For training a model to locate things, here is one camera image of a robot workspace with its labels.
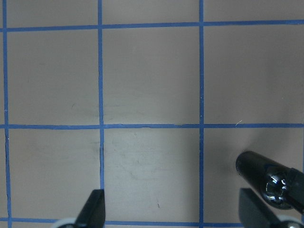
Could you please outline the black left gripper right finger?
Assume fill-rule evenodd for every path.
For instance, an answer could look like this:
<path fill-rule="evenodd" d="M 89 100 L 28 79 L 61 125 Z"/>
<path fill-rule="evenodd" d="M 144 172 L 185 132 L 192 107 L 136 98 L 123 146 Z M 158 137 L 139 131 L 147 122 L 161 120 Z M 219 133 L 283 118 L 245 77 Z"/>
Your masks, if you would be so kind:
<path fill-rule="evenodd" d="M 279 228 L 281 221 L 250 189 L 239 190 L 239 220 L 245 228 Z"/>

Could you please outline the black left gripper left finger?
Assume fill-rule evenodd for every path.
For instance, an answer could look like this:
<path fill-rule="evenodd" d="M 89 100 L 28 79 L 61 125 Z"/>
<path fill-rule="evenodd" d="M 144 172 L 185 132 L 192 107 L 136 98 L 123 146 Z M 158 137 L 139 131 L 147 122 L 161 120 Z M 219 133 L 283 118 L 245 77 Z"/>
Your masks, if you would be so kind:
<path fill-rule="evenodd" d="M 105 224 L 105 191 L 93 190 L 77 216 L 75 228 L 103 228 Z"/>

